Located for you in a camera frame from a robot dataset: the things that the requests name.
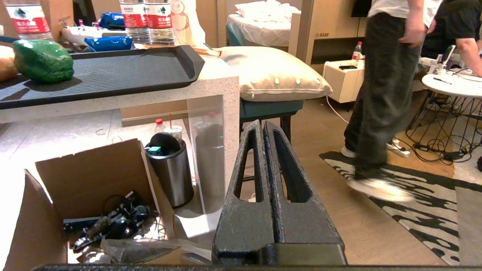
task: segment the black and white rug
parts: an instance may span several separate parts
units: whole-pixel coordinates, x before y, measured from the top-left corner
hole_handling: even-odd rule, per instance
[[[339,152],[320,157],[346,179],[353,160]],[[370,198],[413,236],[452,266],[482,265],[482,186],[430,173],[388,165],[384,170],[416,201],[390,203]]]

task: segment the man's hand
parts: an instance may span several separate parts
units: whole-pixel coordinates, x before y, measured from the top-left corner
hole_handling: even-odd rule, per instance
[[[432,33],[435,30],[435,27],[437,26],[437,22],[435,19],[432,20],[432,23],[430,24],[430,27],[428,28],[427,34]]]
[[[405,34],[399,39],[401,43],[407,43],[411,48],[421,46],[425,39],[427,28],[423,23],[423,14],[412,13],[405,22]]]

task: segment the white nightstand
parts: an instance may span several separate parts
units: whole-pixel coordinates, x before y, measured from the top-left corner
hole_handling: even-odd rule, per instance
[[[363,83],[365,61],[360,60],[356,69],[341,70],[339,66],[349,66],[351,60],[325,62],[323,77],[333,88],[329,97],[339,103],[354,102]]]

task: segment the black shirt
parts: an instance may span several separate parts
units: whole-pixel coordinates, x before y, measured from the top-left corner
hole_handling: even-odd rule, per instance
[[[446,13],[445,4],[454,0],[445,0],[440,6],[435,20],[435,30],[428,34],[422,48],[422,57],[437,58],[447,47],[455,45],[455,39],[480,39],[481,11],[478,7],[465,8],[458,12]]]

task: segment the tv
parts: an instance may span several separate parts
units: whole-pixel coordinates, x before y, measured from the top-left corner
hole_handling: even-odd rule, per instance
[[[367,17],[371,6],[372,0],[356,0],[351,17]]]

